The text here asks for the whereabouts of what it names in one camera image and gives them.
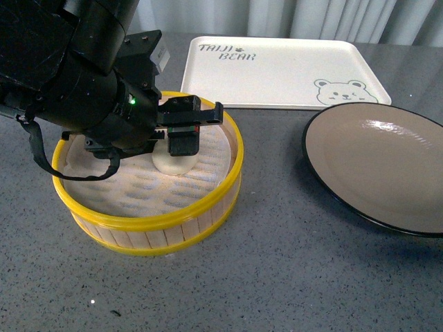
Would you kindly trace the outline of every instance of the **bamboo steamer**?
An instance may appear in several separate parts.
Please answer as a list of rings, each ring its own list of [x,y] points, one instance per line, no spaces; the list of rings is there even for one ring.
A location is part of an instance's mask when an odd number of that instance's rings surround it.
[[[164,98],[184,93],[163,92]],[[202,99],[202,109],[215,105]],[[230,165],[225,179],[206,196],[179,210],[154,216],[114,216],[94,211],[77,202],[64,180],[53,177],[55,190],[70,209],[76,223],[103,246],[128,255],[165,255],[191,246],[212,234],[234,208],[239,194],[244,146],[234,120],[225,112],[220,125],[229,142]],[[59,141],[53,167],[61,172],[73,139]]]

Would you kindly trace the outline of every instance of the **speckled gray surface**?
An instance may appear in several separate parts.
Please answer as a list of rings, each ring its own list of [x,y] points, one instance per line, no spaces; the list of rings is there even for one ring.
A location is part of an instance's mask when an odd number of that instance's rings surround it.
[[[160,89],[180,89],[193,37],[165,35]],[[357,47],[394,105],[443,122],[443,49]],[[246,149],[237,205],[212,236],[164,257],[90,239],[27,134],[1,118],[0,331],[442,331],[443,240],[391,232],[335,201],[302,159],[314,113],[229,113]],[[50,156],[61,130],[43,130]]]

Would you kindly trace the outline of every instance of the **white tray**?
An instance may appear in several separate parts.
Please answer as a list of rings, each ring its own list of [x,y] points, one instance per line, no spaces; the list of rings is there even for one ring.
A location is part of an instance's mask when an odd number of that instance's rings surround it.
[[[391,103],[360,52],[344,41],[198,37],[190,44],[181,91],[231,108]]]

